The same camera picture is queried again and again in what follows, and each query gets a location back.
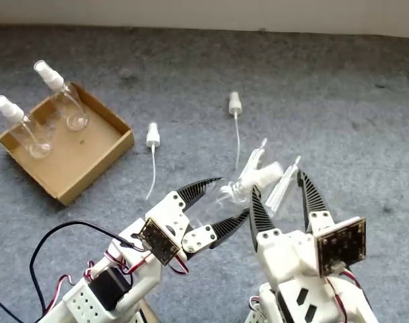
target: spray nozzle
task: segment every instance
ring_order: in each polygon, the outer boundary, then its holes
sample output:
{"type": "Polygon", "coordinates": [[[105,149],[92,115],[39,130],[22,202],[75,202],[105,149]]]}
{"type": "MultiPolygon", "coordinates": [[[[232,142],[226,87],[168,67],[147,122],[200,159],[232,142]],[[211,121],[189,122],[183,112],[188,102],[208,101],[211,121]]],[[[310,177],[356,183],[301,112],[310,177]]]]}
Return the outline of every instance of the spray nozzle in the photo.
{"type": "Polygon", "coordinates": [[[0,96],[0,112],[11,123],[21,123],[25,115],[17,104],[14,104],[5,96],[0,96]]]}
{"type": "Polygon", "coordinates": [[[63,77],[43,60],[34,64],[34,70],[43,78],[43,81],[52,91],[61,91],[64,85],[63,77]]]}

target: wire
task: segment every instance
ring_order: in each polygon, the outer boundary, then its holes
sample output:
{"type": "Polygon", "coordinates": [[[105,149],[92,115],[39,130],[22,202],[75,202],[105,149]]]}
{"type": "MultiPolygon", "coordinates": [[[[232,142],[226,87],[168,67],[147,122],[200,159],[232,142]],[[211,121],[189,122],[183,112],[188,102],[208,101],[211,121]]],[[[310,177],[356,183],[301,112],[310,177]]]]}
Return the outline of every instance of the wire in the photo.
{"type": "Polygon", "coordinates": [[[240,158],[240,136],[239,136],[239,125],[237,124],[237,111],[234,112],[234,127],[236,128],[236,137],[237,137],[237,154],[236,154],[236,169],[239,166],[240,158]]]}
{"type": "Polygon", "coordinates": [[[188,269],[186,264],[179,258],[179,256],[175,256],[175,259],[178,261],[183,271],[179,271],[178,269],[175,269],[172,265],[169,264],[170,269],[172,269],[178,275],[187,275],[190,272],[190,270],[188,269]]]}
{"type": "Polygon", "coordinates": [[[342,311],[342,314],[344,315],[344,323],[348,323],[348,315],[346,315],[345,306],[344,306],[344,304],[342,303],[342,300],[340,299],[340,297],[339,297],[339,295],[337,294],[335,288],[333,287],[332,282],[331,282],[328,278],[326,278],[326,280],[327,280],[328,284],[331,286],[331,288],[332,288],[332,290],[333,290],[333,293],[334,293],[334,298],[336,299],[336,302],[338,303],[339,308],[340,308],[340,310],[342,311]]]}
{"type": "Polygon", "coordinates": [[[34,263],[36,261],[36,257],[40,251],[40,249],[42,248],[43,244],[45,243],[45,241],[55,232],[57,232],[58,230],[63,229],[64,227],[69,227],[71,225],[84,225],[87,227],[90,227],[92,229],[95,229],[107,236],[110,236],[111,238],[118,240],[119,242],[121,242],[125,247],[127,248],[132,248],[136,251],[142,252],[144,250],[137,248],[133,243],[129,242],[128,240],[118,236],[117,234],[114,234],[106,229],[103,229],[102,227],[99,227],[96,224],[90,223],[90,222],[86,222],[86,221],[82,221],[82,220],[74,220],[74,221],[70,221],[70,222],[66,222],[63,224],[60,224],[56,227],[54,227],[53,229],[49,230],[49,232],[47,234],[44,235],[44,237],[41,239],[41,241],[38,243],[36,249],[34,250],[31,260],[30,260],[30,274],[31,274],[31,279],[32,282],[36,288],[36,292],[38,295],[38,299],[40,300],[40,305],[42,307],[42,317],[46,311],[46,304],[44,302],[44,298],[43,298],[43,294],[42,294],[42,290],[40,289],[40,285],[38,284],[37,281],[37,277],[36,277],[36,273],[34,271],[34,263]]]}
{"type": "Polygon", "coordinates": [[[253,303],[260,304],[260,298],[258,296],[250,297],[249,306],[252,311],[259,313],[264,318],[264,314],[259,309],[255,308],[253,303]]]}
{"type": "Polygon", "coordinates": [[[357,281],[357,279],[355,278],[354,274],[353,274],[352,272],[350,272],[348,269],[345,269],[344,271],[342,271],[342,272],[341,272],[341,275],[347,276],[349,279],[353,280],[353,281],[354,281],[354,284],[355,284],[359,289],[362,289],[362,290],[363,290],[363,288],[361,288],[360,283],[359,283],[359,282],[357,281]]]}
{"type": "Polygon", "coordinates": [[[88,268],[85,269],[85,271],[83,272],[83,276],[85,277],[85,279],[87,281],[93,281],[94,278],[92,278],[91,275],[91,269],[92,267],[94,267],[94,261],[90,260],[88,261],[88,268]]]}
{"type": "Polygon", "coordinates": [[[15,314],[13,314],[12,312],[10,312],[10,310],[9,310],[7,307],[5,307],[5,306],[3,305],[3,303],[1,303],[1,302],[0,302],[0,308],[2,308],[2,309],[4,310],[4,312],[6,312],[7,314],[9,314],[16,322],[24,323],[24,321],[20,320],[15,314]]]}
{"type": "Polygon", "coordinates": [[[152,191],[153,191],[153,187],[155,186],[155,177],[157,176],[157,170],[155,168],[155,145],[151,146],[151,150],[152,150],[152,169],[153,169],[153,177],[152,177],[152,185],[151,188],[149,189],[149,192],[147,194],[147,196],[145,197],[145,200],[147,200],[149,198],[149,196],[151,195],[152,191]]]}
{"type": "Polygon", "coordinates": [[[61,286],[63,285],[63,282],[65,281],[65,279],[68,279],[69,284],[71,286],[75,285],[71,281],[71,276],[70,275],[62,275],[61,277],[59,277],[57,286],[55,287],[54,297],[52,298],[52,301],[50,301],[50,303],[48,305],[48,308],[46,309],[46,314],[49,313],[49,311],[51,311],[51,309],[53,309],[55,307],[55,304],[57,303],[57,300],[58,300],[58,297],[59,297],[59,293],[61,291],[61,286]]]}

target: red wire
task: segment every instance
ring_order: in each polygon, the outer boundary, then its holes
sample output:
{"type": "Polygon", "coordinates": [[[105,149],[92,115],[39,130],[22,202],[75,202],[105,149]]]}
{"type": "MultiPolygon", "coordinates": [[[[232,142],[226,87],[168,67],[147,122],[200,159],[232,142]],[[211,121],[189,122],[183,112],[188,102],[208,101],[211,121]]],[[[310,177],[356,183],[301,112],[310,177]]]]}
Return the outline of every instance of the red wire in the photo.
{"type": "Polygon", "coordinates": [[[179,256],[175,256],[175,259],[178,261],[183,271],[179,271],[178,269],[173,268],[173,266],[170,264],[169,264],[169,267],[178,275],[187,275],[190,272],[190,270],[188,269],[186,264],[179,258],[179,256]]]}
{"type": "Polygon", "coordinates": [[[52,300],[50,301],[48,307],[46,308],[46,313],[48,313],[49,311],[51,311],[51,309],[53,309],[55,303],[56,303],[57,300],[58,300],[59,293],[60,293],[60,290],[61,290],[61,285],[63,284],[63,281],[64,281],[66,278],[69,280],[69,284],[72,285],[72,286],[74,286],[74,284],[71,282],[71,277],[70,277],[70,275],[62,275],[61,277],[59,277],[57,286],[55,287],[54,297],[52,298],[52,300]]]}
{"type": "Polygon", "coordinates": [[[354,276],[352,273],[350,273],[350,272],[348,272],[348,271],[342,271],[342,272],[341,272],[341,275],[347,276],[349,279],[351,279],[351,280],[354,281],[354,284],[355,284],[359,289],[362,289],[360,283],[356,280],[355,276],[354,276]]]}
{"type": "Polygon", "coordinates": [[[339,295],[336,293],[336,290],[333,287],[332,282],[327,278],[326,278],[326,280],[327,280],[328,284],[331,286],[331,288],[333,290],[333,293],[334,293],[334,298],[336,299],[336,302],[338,303],[338,305],[340,307],[340,310],[342,311],[342,313],[344,315],[344,323],[347,323],[348,322],[348,315],[346,314],[345,306],[344,306],[342,300],[340,299],[339,295]]]}

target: cardboard box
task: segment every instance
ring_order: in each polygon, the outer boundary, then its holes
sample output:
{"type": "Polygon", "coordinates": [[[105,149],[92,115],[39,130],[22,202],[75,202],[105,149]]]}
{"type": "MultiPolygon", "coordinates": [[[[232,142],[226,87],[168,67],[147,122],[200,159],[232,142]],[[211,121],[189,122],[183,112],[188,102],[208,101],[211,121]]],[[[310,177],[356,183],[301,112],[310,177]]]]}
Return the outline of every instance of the cardboard box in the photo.
{"type": "MultiPolygon", "coordinates": [[[[10,156],[53,198],[70,204],[99,175],[134,145],[133,130],[98,99],[74,84],[86,104],[88,125],[81,131],[70,131],[65,120],[55,124],[53,151],[43,159],[34,159],[10,133],[0,135],[0,143],[10,156]]],[[[49,98],[35,106],[31,113],[40,122],[53,115],[49,98]]]]}

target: white plastic part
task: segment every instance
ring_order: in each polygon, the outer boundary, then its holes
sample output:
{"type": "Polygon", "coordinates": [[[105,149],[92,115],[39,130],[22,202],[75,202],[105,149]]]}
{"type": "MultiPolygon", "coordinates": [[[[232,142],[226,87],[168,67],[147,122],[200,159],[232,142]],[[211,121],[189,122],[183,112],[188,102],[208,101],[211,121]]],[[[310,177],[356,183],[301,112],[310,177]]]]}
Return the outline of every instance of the white plastic part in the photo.
{"type": "Polygon", "coordinates": [[[274,290],[295,275],[318,275],[312,235],[299,230],[283,234],[279,229],[272,229],[260,232],[257,244],[258,261],[274,290]]]}
{"type": "Polygon", "coordinates": [[[279,206],[285,196],[285,193],[290,185],[290,182],[293,179],[293,175],[297,173],[299,170],[298,164],[300,162],[301,156],[297,156],[295,163],[292,166],[289,166],[285,172],[281,180],[278,184],[273,188],[272,192],[270,193],[269,197],[267,198],[264,205],[270,208],[269,215],[273,217],[276,212],[278,211],[279,206]]]}
{"type": "Polygon", "coordinates": [[[64,295],[63,302],[66,303],[77,323],[105,323],[116,319],[106,311],[84,278],[64,295]]]}
{"type": "Polygon", "coordinates": [[[52,91],[59,92],[63,89],[63,77],[57,71],[52,69],[45,61],[37,61],[34,64],[34,70],[41,76],[41,78],[43,78],[43,81],[52,91]]]}
{"type": "Polygon", "coordinates": [[[237,92],[230,93],[229,113],[233,116],[236,114],[235,118],[242,113],[242,103],[237,92]]]}
{"type": "MultiPolygon", "coordinates": [[[[344,304],[349,322],[378,323],[361,289],[344,279],[336,277],[328,277],[328,279],[344,304]]],[[[280,284],[278,290],[294,323],[308,322],[306,315],[310,307],[314,308],[310,322],[344,321],[344,316],[334,299],[334,292],[325,279],[317,276],[296,276],[280,284]],[[297,298],[302,289],[305,289],[307,294],[303,303],[299,304],[297,298]]]]}
{"type": "Polygon", "coordinates": [[[241,180],[241,191],[249,192],[256,185],[259,190],[262,190],[272,182],[277,181],[284,174],[282,166],[277,162],[273,162],[260,170],[250,170],[244,174],[241,180]]]}
{"type": "MultiPolygon", "coordinates": [[[[348,221],[348,223],[355,222],[359,217],[353,217],[348,221]]],[[[329,211],[315,211],[311,212],[309,214],[309,227],[308,227],[308,232],[312,231],[313,235],[320,234],[322,230],[327,229],[328,227],[331,227],[332,229],[337,229],[340,226],[340,223],[338,225],[334,225],[334,221],[332,218],[332,215],[330,214],[329,211]]]]}
{"type": "Polygon", "coordinates": [[[159,147],[160,137],[158,132],[158,125],[156,122],[151,122],[148,127],[148,133],[146,135],[146,146],[151,148],[152,146],[159,147]]]}
{"type": "Polygon", "coordinates": [[[24,111],[5,96],[0,96],[0,112],[13,124],[21,123],[25,116],[24,111]]]}
{"type": "Polygon", "coordinates": [[[189,231],[182,239],[182,247],[190,253],[197,253],[217,239],[211,225],[204,225],[189,231]]]}

